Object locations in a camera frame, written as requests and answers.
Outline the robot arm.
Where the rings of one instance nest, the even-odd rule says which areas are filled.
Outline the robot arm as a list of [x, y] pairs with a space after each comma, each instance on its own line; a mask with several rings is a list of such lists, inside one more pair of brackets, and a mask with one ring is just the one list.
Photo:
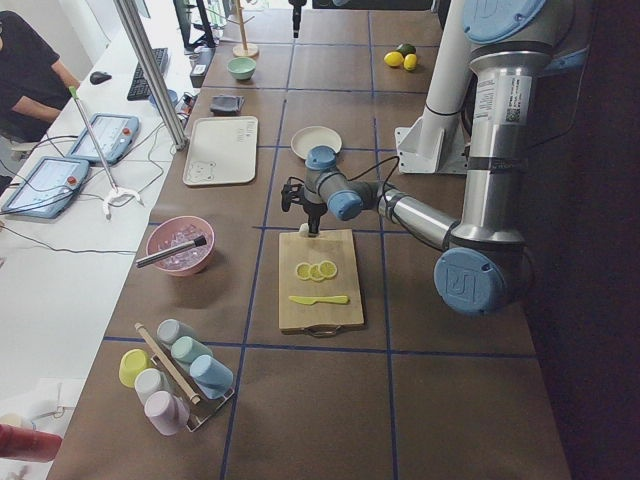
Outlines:
[[325, 214], [348, 221], [374, 210], [440, 251], [434, 283], [451, 309], [481, 315], [517, 301], [533, 274], [517, 218], [536, 84], [584, 63], [593, 9], [590, 1], [450, 3], [423, 113], [396, 130], [396, 148], [401, 172], [437, 172], [474, 95], [460, 219], [387, 181], [348, 179], [326, 145], [306, 155], [301, 183], [284, 185], [282, 209], [300, 205], [311, 237]]

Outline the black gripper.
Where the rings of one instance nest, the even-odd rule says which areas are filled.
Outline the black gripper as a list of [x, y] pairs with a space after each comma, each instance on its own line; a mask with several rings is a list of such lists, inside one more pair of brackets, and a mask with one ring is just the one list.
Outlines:
[[319, 224], [328, 211], [326, 203], [314, 192], [307, 189], [305, 182], [290, 176], [281, 190], [281, 210], [288, 212], [293, 204], [301, 205], [308, 216], [308, 236], [319, 235]]

